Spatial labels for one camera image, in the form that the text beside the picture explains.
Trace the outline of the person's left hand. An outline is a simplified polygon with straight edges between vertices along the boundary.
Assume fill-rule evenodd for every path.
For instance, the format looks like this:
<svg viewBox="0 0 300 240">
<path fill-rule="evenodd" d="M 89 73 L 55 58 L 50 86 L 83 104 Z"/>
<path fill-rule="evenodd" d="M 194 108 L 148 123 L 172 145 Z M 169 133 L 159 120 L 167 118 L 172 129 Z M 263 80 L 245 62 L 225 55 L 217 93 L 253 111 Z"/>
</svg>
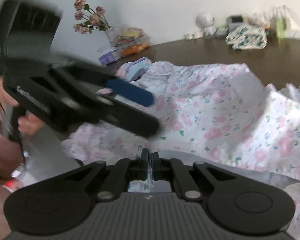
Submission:
<svg viewBox="0 0 300 240">
<path fill-rule="evenodd" d="M 19 103 L 5 92 L 0 77 L 0 128 L 7 106 L 17 107 Z M 23 135 L 21 142 L 12 142 L 0 133 L 0 178 L 11 178 L 13 171 L 24 163 L 23 149 L 28 145 L 29 137 L 36 134 L 45 123 L 29 113 L 18 119 L 18 129 Z"/>
</svg>

